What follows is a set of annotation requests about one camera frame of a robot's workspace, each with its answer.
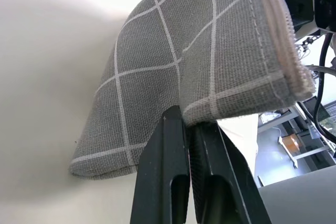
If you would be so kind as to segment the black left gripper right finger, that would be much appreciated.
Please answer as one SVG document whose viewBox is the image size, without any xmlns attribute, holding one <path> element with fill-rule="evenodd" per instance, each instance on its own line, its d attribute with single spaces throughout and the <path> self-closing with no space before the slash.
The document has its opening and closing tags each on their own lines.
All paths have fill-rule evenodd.
<svg viewBox="0 0 336 224">
<path fill-rule="evenodd" d="M 217 123 L 190 128 L 198 224 L 272 224 L 242 153 Z"/>
</svg>

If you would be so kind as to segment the white frame workbench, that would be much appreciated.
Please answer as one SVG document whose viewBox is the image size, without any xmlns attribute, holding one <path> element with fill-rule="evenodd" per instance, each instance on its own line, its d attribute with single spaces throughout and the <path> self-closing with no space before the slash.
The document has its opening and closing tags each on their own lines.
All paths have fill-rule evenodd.
<svg viewBox="0 0 336 224">
<path fill-rule="evenodd" d="M 326 153 L 333 155 L 336 152 L 336 144 L 327 140 L 317 129 L 314 122 L 308 118 L 304 104 L 295 104 L 283 112 L 279 112 L 280 116 L 263 123 L 258 126 L 257 133 L 261 134 L 269 129 L 278 130 L 279 136 L 276 142 L 282 147 L 294 169 L 299 168 L 299 160 L 317 155 L 319 153 Z M 282 142 L 282 137 L 291 134 L 296 134 L 301 146 L 300 152 L 292 155 Z"/>
</svg>

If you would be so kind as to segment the grey plaid fabric pouch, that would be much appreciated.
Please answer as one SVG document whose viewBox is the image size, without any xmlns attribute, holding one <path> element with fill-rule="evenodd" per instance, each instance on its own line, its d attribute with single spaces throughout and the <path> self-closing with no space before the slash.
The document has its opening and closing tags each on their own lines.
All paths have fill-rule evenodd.
<svg viewBox="0 0 336 224">
<path fill-rule="evenodd" d="M 69 171 L 135 173 L 174 105 L 190 126 L 287 108 L 314 91 L 285 0 L 142 0 L 115 41 Z"/>
</svg>

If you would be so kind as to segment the black monitor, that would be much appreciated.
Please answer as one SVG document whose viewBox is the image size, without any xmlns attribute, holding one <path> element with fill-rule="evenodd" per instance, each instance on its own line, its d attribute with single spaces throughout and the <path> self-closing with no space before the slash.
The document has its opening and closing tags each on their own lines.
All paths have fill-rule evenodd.
<svg viewBox="0 0 336 224">
<path fill-rule="evenodd" d="M 314 109 L 316 105 L 317 97 L 313 96 L 310 99 L 305 100 L 303 103 L 308 110 L 308 112 L 313 116 L 314 114 Z M 318 111 L 318 121 L 321 122 L 327 118 L 330 117 L 330 114 L 327 112 L 327 110 L 324 108 L 324 106 L 321 104 L 319 106 L 319 111 Z"/>
</svg>

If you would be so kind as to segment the orange box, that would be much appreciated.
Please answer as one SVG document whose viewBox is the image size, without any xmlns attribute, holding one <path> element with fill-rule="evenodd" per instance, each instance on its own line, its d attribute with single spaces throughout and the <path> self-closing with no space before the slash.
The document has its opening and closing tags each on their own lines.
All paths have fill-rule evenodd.
<svg viewBox="0 0 336 224">
<path fill-rule="evenodd" d="M 282 142 L 292 155 L 300 152 L 301 143 L 296 134 L 282 137 Z"/>
</svg>

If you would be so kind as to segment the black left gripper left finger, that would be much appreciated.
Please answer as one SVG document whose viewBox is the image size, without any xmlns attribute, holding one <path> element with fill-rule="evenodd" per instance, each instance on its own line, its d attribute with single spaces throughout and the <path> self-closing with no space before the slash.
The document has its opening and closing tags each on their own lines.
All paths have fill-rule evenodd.
<svg viewBox="0 0 336 224">
<path fill-rule="evenodd" d="M 190 166 L 180 108 L 162 116 L 138 165 L 130 224 L 185 224 Z"/>
</svg>

